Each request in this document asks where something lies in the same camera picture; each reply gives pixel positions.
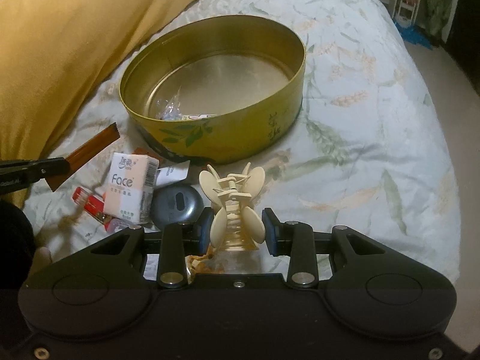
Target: metal screw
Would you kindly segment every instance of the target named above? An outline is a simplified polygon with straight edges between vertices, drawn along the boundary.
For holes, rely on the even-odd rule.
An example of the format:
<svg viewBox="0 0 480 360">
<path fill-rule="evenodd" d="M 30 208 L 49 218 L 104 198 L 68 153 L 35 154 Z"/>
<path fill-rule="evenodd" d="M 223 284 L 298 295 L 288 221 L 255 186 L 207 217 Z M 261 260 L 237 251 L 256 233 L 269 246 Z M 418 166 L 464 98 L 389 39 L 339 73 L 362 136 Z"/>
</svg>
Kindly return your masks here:
<svg viewBox="0 0 480 360">
<path fill-rule="evenodd" d="M 297 284 L 310 284 L 315 280 L 315 276 L 308 272 L 297 272 L 292 275 L 292 280 Z"/>
<path fill-rule="evenodd" d="M 160 276 L 160 281 L 165 284 L 177 284 L 183 280 L 183 275 L 178 272 L 165 272 Z"/>
<path fill-rule="evenodd" d="M 47 360 L 50 357 L 50 352 L 47 351 L 45 348 L 41 348 L 41 347 L 36 348 L 33 351 L 33 354 L 38 360 Z"/>
<path fill-rule="evenodd" d="M 428 353 L 428 360 L 440 360 L 443 357 L 443 351 L 440 348 L 433 348 Z"/>
</svg>

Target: plastic wrapper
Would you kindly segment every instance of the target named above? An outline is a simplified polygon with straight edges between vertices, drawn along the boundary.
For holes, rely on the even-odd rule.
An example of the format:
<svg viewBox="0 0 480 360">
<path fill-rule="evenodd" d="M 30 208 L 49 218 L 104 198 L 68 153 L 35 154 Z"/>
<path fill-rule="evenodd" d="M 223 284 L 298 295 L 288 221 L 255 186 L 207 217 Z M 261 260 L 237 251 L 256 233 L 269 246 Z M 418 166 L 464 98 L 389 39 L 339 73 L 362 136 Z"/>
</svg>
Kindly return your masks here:
<svg viewBox="0 0 480 360">
<path fill-rule="evenodd" d="M 162 105 L 165 104 L 164 99 L 157 100 L 157 109 L 162 109 L 161 112 L 157 112 L 155 118 L 160 120 L 182 120 L 182 113 L 180 112 L 180 89 L 177 94 L 167 101 L 165 108 Z"/>
<path fill-rule="evenodd" d="M 109 234 L 117 233 L 120 230 L 123 230 L 124 228 L 128 227 L 130 224 L 126 221 L 123 221 L 118 218 L 113 218 L 108 227 L 106 228 L 106 232 Z"/>
</svg>

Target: floral bedsheet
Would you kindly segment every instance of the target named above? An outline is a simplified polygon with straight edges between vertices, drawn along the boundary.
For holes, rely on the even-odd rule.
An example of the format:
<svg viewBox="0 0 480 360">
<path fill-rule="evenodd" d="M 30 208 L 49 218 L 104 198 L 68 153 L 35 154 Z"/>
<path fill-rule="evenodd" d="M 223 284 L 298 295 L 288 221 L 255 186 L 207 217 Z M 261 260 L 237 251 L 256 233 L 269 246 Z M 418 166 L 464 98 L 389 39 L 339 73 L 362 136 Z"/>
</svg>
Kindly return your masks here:
<svg viewBox="0 0 480 360">
<path fill-rule="evenodd" d="M 148 43 L 184 24 L 228 14 L 277 20 L 303 39 L 308 53 L 297 122 L 250 159 L 267 175 L 256 211 L 272 207 L 280 220 L 306 222 L 316 231 L 348 225 L 455 281 L 460 210 L 452 163 L 425 82 L 383 5 L 378 0 L 198 0 Z M 75 187 L 101 186 L 112 152 L 145 145 L 118 95 L 122 73 L 137 52 L 86 102 L 51 156 L 66 155 L 114 121 L 122 138 L 55 193 L 37 183 L 26 202 L 37 239 L 54 260 L 107 235 L 73 203 Z M 218 171 L 238 172 L 244 164 Z M 190 169 L 192 183 L 199 170 Z M 286 257 L 269 256 L 264 244 L 256 252 L 219 258 L 231 272 L 285 273 L 288 264 Z M 318 264 L 327 277 L 326 256 L 318 256 Z"/>
</svg>

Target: black tongs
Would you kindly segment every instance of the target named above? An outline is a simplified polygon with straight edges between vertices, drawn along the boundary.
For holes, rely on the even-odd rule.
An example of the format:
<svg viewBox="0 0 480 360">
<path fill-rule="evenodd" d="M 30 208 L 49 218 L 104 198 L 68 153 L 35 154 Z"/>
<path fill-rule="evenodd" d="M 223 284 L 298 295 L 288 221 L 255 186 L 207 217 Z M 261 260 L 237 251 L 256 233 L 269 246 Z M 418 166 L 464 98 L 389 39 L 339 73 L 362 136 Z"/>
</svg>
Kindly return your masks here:
<svg viewBox="0 0 480 360">
<path fill-rule="evenodd" d="M 69 162 L 63 158 L 45 160 L 0 161 L 0 196 L 23 190 L 40 179 L 70 171 Z"/>
</svg>

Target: floor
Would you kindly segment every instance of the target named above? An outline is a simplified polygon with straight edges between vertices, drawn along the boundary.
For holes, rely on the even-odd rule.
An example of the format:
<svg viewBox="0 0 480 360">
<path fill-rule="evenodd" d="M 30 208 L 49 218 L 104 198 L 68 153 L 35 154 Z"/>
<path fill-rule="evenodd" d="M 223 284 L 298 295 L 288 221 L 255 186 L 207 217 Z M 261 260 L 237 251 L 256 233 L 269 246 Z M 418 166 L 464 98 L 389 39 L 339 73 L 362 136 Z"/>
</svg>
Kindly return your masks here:
<svg viewBox="0 0 480 360">
<path fill-rule="evenodd" d="M 442 48 L 406 43 L 435 104 L 457 177 L 462 213 L 458 302 L 447 335 L 463 349 L 480 344 L 480 98 Z"/>
</svg>

